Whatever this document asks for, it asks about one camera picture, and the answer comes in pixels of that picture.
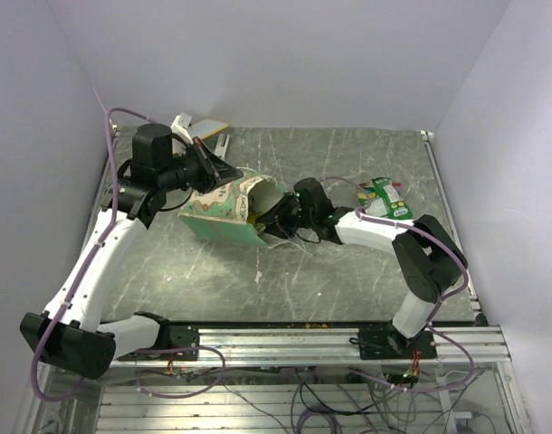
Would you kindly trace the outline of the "green printed paper bag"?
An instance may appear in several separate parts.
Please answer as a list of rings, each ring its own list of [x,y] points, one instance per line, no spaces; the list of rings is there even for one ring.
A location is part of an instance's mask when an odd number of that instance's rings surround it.
[[[256,222],[284,196],[285,190],[276,179],[247,167],[241,171],[243,177],[210,193],[193,193],[178,213],[181,221],[201,240],[262,249],[289,244],[309,253],[302,241],[279,239],[268,234],[265,226]]]

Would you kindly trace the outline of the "yellow green snack packet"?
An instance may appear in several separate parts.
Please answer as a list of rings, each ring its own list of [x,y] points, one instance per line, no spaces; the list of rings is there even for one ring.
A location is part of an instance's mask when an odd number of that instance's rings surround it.
[[[371,182],[358,184],[356,192],[360,205],[365,208],[367,213],[373,213],[376,209],[376,201],[378,200],[373,184]]]

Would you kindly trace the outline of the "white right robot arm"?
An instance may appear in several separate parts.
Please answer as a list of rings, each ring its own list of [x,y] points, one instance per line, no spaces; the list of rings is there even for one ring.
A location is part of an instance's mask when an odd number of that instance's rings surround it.
[[[373,217],[362,207],[337,207],[321,183],[306,178],[294,185],[268,211],[259,212],[254,222],[280,239],[311,230],[320,241],[358,245],[396,257],[409,289],[390,322],[385,336],[386,350],[402,358],[417,346],[417,336],[432,323],[443,301],[462,282],[469,283],[467,260],[448,232],[432,215],[398,221]]]

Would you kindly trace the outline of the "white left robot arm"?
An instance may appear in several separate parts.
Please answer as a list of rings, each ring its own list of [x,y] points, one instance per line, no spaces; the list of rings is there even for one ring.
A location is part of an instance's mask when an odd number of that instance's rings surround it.
[[[100,203],[93,233],[75,267],[42,313],[28,313],[20,332],[36,363],[96,380],[122,355],[160,359],[170,350],[170,323],[137,312],[101,323],[101,313],[125,256],[176,190],[210,193],[243,177],[198,137],[148,123],[131,138],[131,157]]]

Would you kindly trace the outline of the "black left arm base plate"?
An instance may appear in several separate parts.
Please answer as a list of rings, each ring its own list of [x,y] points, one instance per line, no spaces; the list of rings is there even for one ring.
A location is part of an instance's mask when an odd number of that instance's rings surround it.
[[[190,325],[171,325],[146,316],[132,316],[105,325],[114,334],[114,359],[128,354],[171,355],[180,361],[195,361],[200,344],[199,333]]]

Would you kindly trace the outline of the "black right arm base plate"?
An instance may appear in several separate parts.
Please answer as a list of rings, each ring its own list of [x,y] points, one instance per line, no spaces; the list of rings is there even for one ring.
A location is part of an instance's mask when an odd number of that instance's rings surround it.
[[[372,323],[360,328],[348,341],[358,348],[361,360],[421,360],[438,355],[433,333],[424,330],[413,338],[400,335],[390,323]]]

